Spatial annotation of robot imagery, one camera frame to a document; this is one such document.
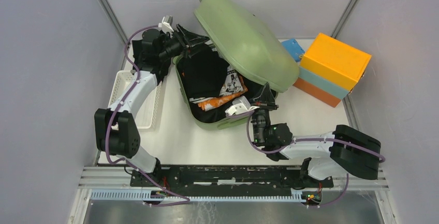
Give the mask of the green hard-shell suitcase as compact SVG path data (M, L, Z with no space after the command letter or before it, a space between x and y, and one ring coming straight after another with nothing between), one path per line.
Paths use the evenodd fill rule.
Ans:
M261 20L232 0L199 1L194 15L211 44L194 50L203 61L217 52L242 77L247 99L266 83L276 97L297 81L298 64Z

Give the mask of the white plastic basket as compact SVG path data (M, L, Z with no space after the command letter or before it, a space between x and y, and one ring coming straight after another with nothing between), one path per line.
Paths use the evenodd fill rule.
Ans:
M122 98L124 91L129 87L135 76L129 70L120 70L117 72L113 84L111 97L108 106L115 105ZM157 111L161 107L163 100L161 99L162 83L160 83L140 106L135 117L135 123L139 130L153 130L156 123Z

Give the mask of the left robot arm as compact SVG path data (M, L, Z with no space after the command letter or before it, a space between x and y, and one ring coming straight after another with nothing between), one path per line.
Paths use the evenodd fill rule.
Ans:
M149 186L162 182L160 160L141 147L141 136L135 118L147 97L169 73L172 59L192 55L209 37L190 32L177 25L173 31L149 26L136 32L141 39L130 38L127 46L133 55L125 57L132 65L133 78L121 96L94 114L96 146L108 163L125 161Z

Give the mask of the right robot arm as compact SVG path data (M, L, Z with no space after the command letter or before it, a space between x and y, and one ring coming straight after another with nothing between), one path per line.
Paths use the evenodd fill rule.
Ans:
M381 142L348 125L338 124L335 130L320 135L295 136L287 123L273 124L270 112L277 110L270 84L245 100L251 112L247 125L250 145L273 161L303 160L299 181L314 186L335 175L353 175L364 180L378 178L379 165L386 158L381 154Z

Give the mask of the orange white garment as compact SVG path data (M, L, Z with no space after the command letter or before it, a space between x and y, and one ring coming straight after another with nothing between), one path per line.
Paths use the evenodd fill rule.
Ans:
M229 101L243 95L248 91L243 77L232 67L228 66L225 82L218 97L210 97L207 100L198 101L196 104L203 111L216 109Z

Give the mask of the blue pouch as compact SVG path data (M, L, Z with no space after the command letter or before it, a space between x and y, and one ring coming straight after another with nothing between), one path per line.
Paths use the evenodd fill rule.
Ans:
M291 55L295 62L299 63L305 53L304 49L299 45L297 40L288 39L281 42L282 46Z

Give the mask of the black cloth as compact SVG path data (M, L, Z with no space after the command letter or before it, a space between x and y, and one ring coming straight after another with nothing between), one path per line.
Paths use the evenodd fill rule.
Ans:
M147 54L143 50L143 40L132 41L134 63L139 70L146 70Z

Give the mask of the orange blue stacked box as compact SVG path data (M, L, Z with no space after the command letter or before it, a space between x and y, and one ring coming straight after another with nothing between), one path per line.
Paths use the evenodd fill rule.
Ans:
M294 86L335 108L363 77L371 54L320 33L303 54Z

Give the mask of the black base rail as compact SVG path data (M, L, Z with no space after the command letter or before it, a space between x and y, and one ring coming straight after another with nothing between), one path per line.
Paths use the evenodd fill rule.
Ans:
M353 175L321 181L298 166L184 166L162 167L157 184L124 166L86 167L79 188L93 200L140 200L153 204L190 199L214 202L305 202L326 192L387 191L382 170L376 180Z

